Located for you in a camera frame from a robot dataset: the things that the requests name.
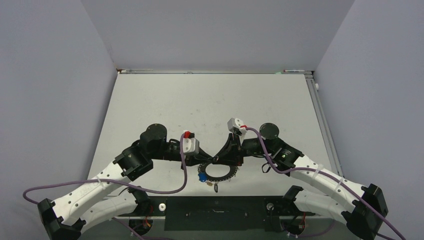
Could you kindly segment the perforated metal keyring disc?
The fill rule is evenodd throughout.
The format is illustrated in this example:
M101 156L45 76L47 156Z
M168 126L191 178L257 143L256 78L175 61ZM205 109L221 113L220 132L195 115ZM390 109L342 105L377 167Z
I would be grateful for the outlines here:
M198 173L205 173L207 181L225 182L235 177L239 168L237 166L215 165L204 163L198 166Z

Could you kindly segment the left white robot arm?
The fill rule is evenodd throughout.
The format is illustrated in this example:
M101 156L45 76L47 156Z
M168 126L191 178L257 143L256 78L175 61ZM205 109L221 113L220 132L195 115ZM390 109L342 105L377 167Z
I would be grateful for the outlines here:
M78 187L56 199L44 199L37 204L42 225L51 240L77 240L84 231L116 216L134 212L143 215L148 211L148 193L160 194L133 186L132 182L151 171L154 160L180 163L183 184L187 185L187 167L209 163L214 158L200 148L195 134L184 131L179 140L167 139L167 128L154 123L140 134L138 140L125 148L93 178L78 183Z

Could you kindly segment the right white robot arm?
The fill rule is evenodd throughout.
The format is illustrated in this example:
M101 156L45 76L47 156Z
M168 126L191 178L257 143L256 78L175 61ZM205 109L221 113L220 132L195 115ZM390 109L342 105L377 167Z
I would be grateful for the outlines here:
M279 138L280 130L273 123L264 123L259 130L243 123L230 123L228 129L225 145L212 158L214 164L239 167L245 157L264 158L276 173L298 179L322 193L291 187L282 201L287 213L301 211L327 216L344 223L362 240L378 236L389 212L380 187L372 183L365 186L326 169Z

